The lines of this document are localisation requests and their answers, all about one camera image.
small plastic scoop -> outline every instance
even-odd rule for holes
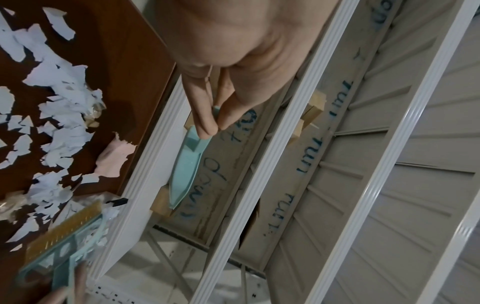
[[[215,118],[219,111],[219,107],[214,107]],[[170,209],[175,209],[189,192],[210,139],[200,139],[195,126],[187,131],[170,176]]]

hand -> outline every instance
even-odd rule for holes
[[[75,269],[75,304],[84,304],[87,282],[87,263],[83,262]],[[68,287],[62,287],[47,294],[38,304],[62,304],[68,296]]]
[[[268,100],[298,70],[338,0],[159,0],[158,31],[181,71],[200,138]],[[215,101],[209,75],[221,67]],[[220,106],[217,121],[212,106]]]

